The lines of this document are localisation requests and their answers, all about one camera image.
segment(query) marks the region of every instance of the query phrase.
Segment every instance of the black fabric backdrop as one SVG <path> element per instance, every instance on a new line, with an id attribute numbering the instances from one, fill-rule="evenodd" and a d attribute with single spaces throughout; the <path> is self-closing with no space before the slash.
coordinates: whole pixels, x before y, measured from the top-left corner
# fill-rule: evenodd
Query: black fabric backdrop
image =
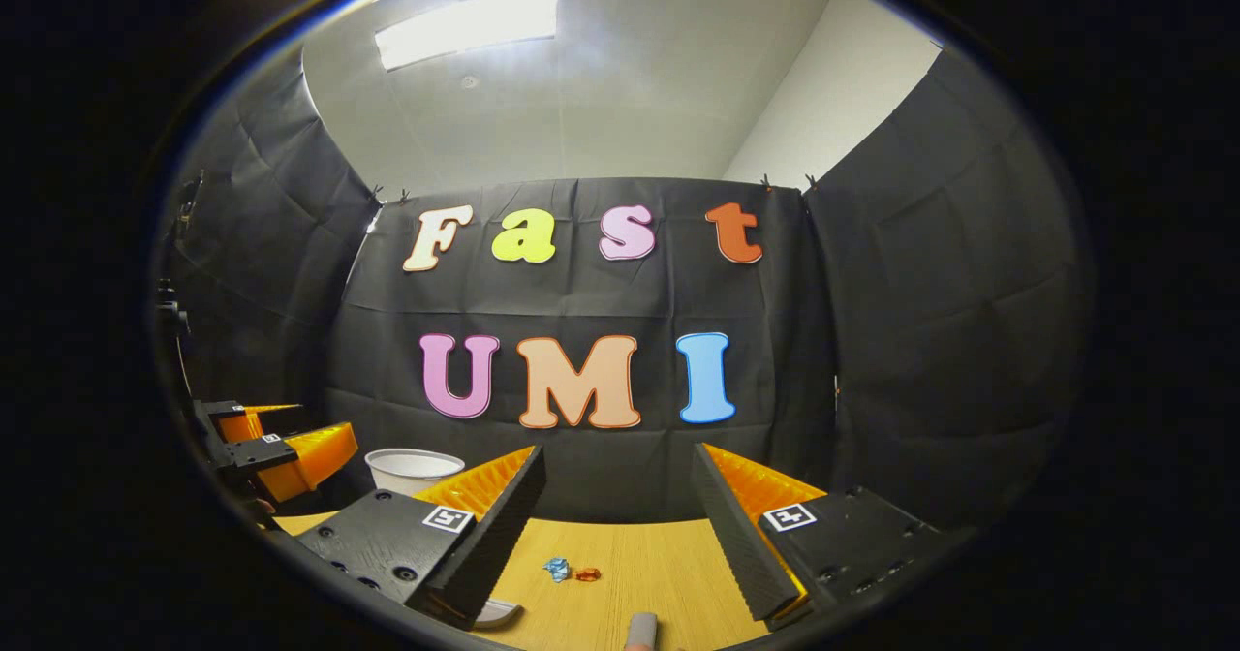
<path id="1" fill-rule="evenodd" d="M 195 396 L 321 412 L 327 330 L 378 203 L 327 135 L 300 47 L 206 118 L 177 184 L 200 174 L 188 227 L 166 248 Z"/>
<path id="2" fill-rule="evenodd" d="M 805 201 L 839 330 L 832 484 L 944 526 L 999 515 L 1076 389 L 1092 272 L 1066 175 L 945 51 Z"/>
<path id="3" fill-rule="evenodd" d="M 756 215 L 753 265 L 719 253 L 706 211 L 737 202 Z M 474 221 L 429 272 L 401 268 L 422 211 L 469 205 Z M 656 246 L 642 259 L 609 262 L 599 219 L 613 206 L 646 205 Z M 556 254 L 546 263 L 500 262 L 491 242 L 505 215 L 551 211 Z M 362 446 L 346 474 L 371 476 L 361 453 L 410 446 L 467 466 L 529 444 L 547 448 L 547 487 L 537 516 L 598 522 L 692 518 L 691 446 L 708 440 L 826 486 L 831 463 L 833 339 L 820 259 L 800 192 L 712 180 L 608 179 L 510 184 L 388 203 L 358 254 L 332 329 L 327 401 L 334 420 L 353 422 Z M 728 399 L 737 413 L 687 424 L 687 370 L 675 347 L 686 334 L 723 332 Z M 422 386 L 425 334 L 456 339 L 449 386 L 469 392 L 472 335 L 500 339 L 492 399 L 469 420 L 441 415 Z M 577 370 L 606 335 L 637 341 L 630 361 L 641 424 L 601 430 L 560 420 L 549 430 L 517 423 L 527 401 L 522 339 L 558 339 Z"/>

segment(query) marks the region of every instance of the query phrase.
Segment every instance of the white wall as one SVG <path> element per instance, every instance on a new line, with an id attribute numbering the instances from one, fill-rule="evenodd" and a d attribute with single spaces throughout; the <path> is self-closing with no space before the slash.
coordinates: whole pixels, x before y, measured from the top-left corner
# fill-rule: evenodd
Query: white wall
<path id="1" fill-rule="evenodd" d="M 830 0 L 725 180 L 808 188 L 925 77 L 939 46 L 870 0 Z"/>

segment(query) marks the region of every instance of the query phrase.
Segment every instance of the ceiling light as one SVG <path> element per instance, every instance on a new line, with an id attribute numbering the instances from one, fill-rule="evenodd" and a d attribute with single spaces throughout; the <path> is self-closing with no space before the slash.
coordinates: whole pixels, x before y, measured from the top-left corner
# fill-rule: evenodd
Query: ceiling light
<path id="1" fill-rule="evenodd" d="M 386 69 L 496 42 L 556 36 L 557 0 L 466 0 L 403 20 L 374 35 Z"/>

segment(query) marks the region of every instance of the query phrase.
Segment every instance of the orange letter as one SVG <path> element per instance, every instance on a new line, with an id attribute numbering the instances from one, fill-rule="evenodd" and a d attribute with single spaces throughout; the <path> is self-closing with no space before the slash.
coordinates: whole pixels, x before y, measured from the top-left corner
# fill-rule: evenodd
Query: orange letter
<path id="1" fill-rule="evenodd" d="M 453 246 L 453 237 L 456 237 L 456 223 L 467 226 L 474 219 L 474 206 L 456 206 L 443 211 L 425 211 L 418 219 L 422 227 L 418 228 L 418 237 L 413 241 L 413 250 L 404 265 L 407 272 L 429 272 L 439 263 L 435 257 L 435 246 L 439 250 L 448 250 Z"/>
<path id="2" fill-rule="evenodd" d="M 708 211 L 706 219 L 714 223 L 723 258 L 737 264 L 753 264 L 763 258 L 761 246 L 745 239 L 745 228 L 758 227 L 756 215 L 742 213 L 739 203 L 724 203 Z"/>
<path id="3" fill-rule="evenodd" d="M 629 388 L 629 358 L 637 350 L 637 339 L 631 336 L 604 336 L 590 347 L 590 355 L 582 372 L 564 356 L 564 350 L 554 339 L 525 339 L 517 345 L 517 353 L 526 360 L 529 373 L 529 398 L 521 425 L 527 428 L 554 428 L 559 417 L 551 412 L 548 394 L 556 396 L 560 413 L 568 425 L 582 422 L 585 404 L 594 396 L 594 428 L 631 428 L 641 423 L 641 414 L 632 408 Z"/>

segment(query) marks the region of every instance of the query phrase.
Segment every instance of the white paper cup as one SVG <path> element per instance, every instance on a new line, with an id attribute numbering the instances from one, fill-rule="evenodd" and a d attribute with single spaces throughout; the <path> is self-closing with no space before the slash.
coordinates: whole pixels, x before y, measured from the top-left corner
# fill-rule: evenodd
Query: white paper cup
<path id="1" fill-rule="evenodd" d="M 366 455 L 377 489 L 413 496 L 465 469 L 460 458 L 429 449 L 387 448 Z"/>

